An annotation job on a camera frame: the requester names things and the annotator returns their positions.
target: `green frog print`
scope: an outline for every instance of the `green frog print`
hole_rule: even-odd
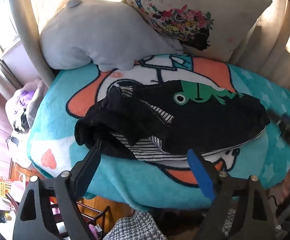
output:
[[[174,95],[174,101],[181,106],[186,104],[190,99],[197,103],[204,103],[212,96],[216,98],[217,101],[222,105],[226,105],[223,97],[233,99],[236,95],[238,95],[240,98],[243,96],[242,93],[233,93],[224,88],[213,88],[201,83],[181,80],[181,84],[183,92],[178,92]]]

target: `metal screw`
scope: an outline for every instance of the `metal screw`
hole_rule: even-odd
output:
[[[225,178],[225,177],[227,177],[227,172],[226,171],[220,171],[219,172],[219,176],[222,177],[222,178]]]
[[[32,176],[32,177],[30,177],[30,181],[31,181],[31,182],[35,182],[35,181],[37,181],[38,179],[39,179],[38,176]]]
[[[63,177],[63,178],[67,178],[69,175],[70,175],[70,172],[69,171],[63,171],[61,173],[61,177]]]
[[[258,181],[258,177],[257,177],[256,175],[251,175],[251,176],[250,176],[250,179],[251,179],[252,181]]]

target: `floral pillow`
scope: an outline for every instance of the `floral pillow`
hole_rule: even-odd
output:
[[[127,0],[187,53],[226,62],[272,0]]]

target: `fleece blanket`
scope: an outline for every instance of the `fleece blanket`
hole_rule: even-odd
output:
[[[265,108],[290,115],[290,92],[264,77],[214,60],[185,55],[159,55],[135,63],[128,71],[102,73],[94,64],[61,71],[42,101],[27,144],[27,155],[45,176],[56,177],[84,158],[88,149],[78,146],[74,126],[96,101],[115,85],[157,84],[186,80],[225,88],[259,98]],[[290,147],[269,124],[258,138],[242,147],[208,156],[218,170],[231,176],[259,177],[265,188],[281,182],[290,167]],[[103,155],[86,197],[100,195],[132,208],[192,209],[211,203],[188,167],[147,163]]]

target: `stuffed animal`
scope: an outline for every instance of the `stuffed animal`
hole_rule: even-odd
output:
[[[42,30],[41,49],[54,69],[93,61],[103,72],[129,70],[151,55],[182,53],[178,40],[157,33],[132,7],[104,0],[69,0]]]

